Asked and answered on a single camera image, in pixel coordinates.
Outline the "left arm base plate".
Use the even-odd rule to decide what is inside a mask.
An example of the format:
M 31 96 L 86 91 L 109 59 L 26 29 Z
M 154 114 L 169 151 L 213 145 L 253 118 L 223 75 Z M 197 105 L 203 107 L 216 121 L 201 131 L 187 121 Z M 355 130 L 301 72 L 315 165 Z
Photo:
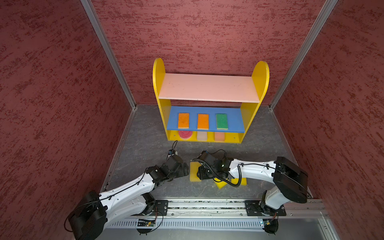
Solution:
M 166 216 L 168 212 L 169 201 L 168 200 L 155 200 L 150 202 L 144 211 L 143 216 Z

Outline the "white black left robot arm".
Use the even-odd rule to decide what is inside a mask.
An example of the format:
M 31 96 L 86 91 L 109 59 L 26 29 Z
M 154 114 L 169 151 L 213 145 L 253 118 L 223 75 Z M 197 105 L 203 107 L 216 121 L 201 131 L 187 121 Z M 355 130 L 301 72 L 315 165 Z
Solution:
M 155 207 L 151 191 L 165 182 L 186 177 L 189 166 L 180 156 L 167 156 L 161 166 L 145 169 L 133 181 L 116 189 L 88 192 L 71 211 L 64 225 L 69 225 L 76 240 L 95 240 L 111 224 L 128 216 L 150 214 Z

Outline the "peach orange sponge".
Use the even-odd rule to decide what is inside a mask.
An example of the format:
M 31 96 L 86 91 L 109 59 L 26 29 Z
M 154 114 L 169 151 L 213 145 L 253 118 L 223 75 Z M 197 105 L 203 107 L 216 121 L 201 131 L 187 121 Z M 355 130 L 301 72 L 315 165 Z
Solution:
M 226 140 L 226 133 L 214 132 L 214 141 L 215 142 L 224 142 L 225 140 Z

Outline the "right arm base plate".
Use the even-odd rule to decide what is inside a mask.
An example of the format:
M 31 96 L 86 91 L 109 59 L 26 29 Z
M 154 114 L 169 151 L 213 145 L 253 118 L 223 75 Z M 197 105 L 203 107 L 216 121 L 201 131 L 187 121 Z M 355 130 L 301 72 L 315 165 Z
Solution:
M 279 209 L 275 210 L 267 205 L 262 205 L 261 201 L 257 200 L 246 200 L 245 209 L 248 217 L 285 217 L 287 215 L 284 206 L 281 206 Z

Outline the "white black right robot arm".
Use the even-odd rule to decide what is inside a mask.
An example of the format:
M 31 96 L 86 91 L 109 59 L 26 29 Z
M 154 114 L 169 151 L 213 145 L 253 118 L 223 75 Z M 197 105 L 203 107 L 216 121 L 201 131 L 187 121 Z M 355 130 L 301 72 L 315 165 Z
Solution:
M 284 204 L 307 203 L 308 173 L 285 157 L 270 162 L 247 162 L 234 158 L 217 159 L 207 151 L 191 160 L 190 181 L 213 180 L 218 188 L 245 185 L 247 179 L 264 181 L 275 186 L 266 190 L 251 209 L 263 216 L 276 216 Z

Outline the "white sponge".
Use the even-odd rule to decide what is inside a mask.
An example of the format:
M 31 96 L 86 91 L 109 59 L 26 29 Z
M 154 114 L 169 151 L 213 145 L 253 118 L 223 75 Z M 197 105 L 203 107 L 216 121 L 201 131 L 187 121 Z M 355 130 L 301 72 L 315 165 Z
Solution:
M 197 141 L 206 142 L 208 140 L 207 132 L 197 132 Z

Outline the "green yellow scouring sponge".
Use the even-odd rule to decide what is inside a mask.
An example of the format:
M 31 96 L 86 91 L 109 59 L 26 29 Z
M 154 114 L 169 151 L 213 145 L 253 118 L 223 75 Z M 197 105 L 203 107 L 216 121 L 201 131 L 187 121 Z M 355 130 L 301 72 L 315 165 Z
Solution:
M 216 114 L 216 127 L 217 127 L 217 130 L 229 129 L 227 114 Z

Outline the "round pink smiley sponge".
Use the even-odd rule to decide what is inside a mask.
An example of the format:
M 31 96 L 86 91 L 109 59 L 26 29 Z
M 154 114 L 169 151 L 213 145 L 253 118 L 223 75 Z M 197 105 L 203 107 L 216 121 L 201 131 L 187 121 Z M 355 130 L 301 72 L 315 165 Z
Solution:
M 183 140 L 188 140 L 192 137 L 193 131 L 178 131 L 179 137 Z

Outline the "pale yellow sponge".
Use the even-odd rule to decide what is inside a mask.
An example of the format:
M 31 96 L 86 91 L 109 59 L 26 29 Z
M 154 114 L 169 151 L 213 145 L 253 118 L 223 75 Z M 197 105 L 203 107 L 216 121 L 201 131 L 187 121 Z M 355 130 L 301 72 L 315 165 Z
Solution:
M 199 167 L 201 166 L 200 163 L 198 162 L 190 162 L 190 182 L 191 183 L 198 183 L 201 182 L 202 180 L 197 176 Z

